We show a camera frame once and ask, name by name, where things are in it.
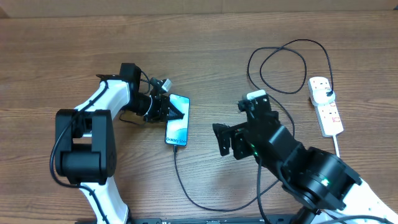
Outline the Samsung Galaxy smartphone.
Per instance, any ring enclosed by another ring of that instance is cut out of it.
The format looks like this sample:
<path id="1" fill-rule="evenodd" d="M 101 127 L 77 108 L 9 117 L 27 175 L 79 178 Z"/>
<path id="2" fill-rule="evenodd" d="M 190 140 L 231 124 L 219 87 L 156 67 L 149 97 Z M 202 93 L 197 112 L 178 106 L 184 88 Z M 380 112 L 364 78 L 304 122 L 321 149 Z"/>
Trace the Samsung Galaxy smartphone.
<path id="1" fill-rule="evenodd" d="M 182 118 L 167 121 L 165 142 L 167 144 L 186 146 L 190 100 L 185 96 L 175 94 L 171 94 L 169 97 L 171 104 L 173 104 L 174 107 L 176 107 L 176 109 L 178 109 L 181 113 L 183 113 L 183 116 Z"/>

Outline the white power strip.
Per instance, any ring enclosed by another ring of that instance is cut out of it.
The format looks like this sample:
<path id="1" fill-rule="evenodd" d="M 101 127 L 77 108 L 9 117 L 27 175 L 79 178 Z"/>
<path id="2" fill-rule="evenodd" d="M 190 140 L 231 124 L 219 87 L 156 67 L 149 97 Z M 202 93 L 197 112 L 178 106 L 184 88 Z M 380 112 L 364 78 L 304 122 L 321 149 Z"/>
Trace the white power strip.
<path id="1" fill-rule="evenodd" d="M 312 77 L 308 81 L 309 92 L 314 89 L 330 89 L 331 85 L 325 77 Z M 323 106 L 314 106 L 318 118 L 320 130 L 323 137 L 336 136 L 343 132 L 343 124 L 341 122 L 340 114 L 336 102 Z"/>

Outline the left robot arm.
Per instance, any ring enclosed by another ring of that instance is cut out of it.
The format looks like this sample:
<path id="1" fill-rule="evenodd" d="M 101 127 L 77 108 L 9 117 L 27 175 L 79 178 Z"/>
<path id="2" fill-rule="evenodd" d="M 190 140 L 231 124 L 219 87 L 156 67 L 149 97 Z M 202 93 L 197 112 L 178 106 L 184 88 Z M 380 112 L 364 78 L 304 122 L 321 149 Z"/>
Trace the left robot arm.
<path id="1" fill-rule="evenodd" d="M 167 92 L 172 81 L 149 78 L 135 63 L 122 63 L 117 75 L 99 74 L 99 88 L 74 109 L 55 115 L 50 175 L 62 187 L 79 189 L 89 201 L 95 223 L 133 223 L 114 173 L 117 155 L 113 120 L 131 111 L 145 123 L 184 117 Z"/>

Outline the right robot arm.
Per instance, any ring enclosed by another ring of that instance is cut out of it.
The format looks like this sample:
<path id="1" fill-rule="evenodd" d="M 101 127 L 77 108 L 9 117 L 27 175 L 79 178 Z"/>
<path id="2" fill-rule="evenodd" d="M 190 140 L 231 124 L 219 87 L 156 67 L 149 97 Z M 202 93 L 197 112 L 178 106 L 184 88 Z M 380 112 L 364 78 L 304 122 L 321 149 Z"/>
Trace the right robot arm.
<path id="1" fill-rule="evenodd" d="M 302 204 L 291 223 L 397 223 L 397 214 L 342 159 L 296 140 L 267 95 L 245 98 L 238 108 L 246 113 L 245 123 L 213 124 L 220 154 L 254 156 L 273 173 Z"/>

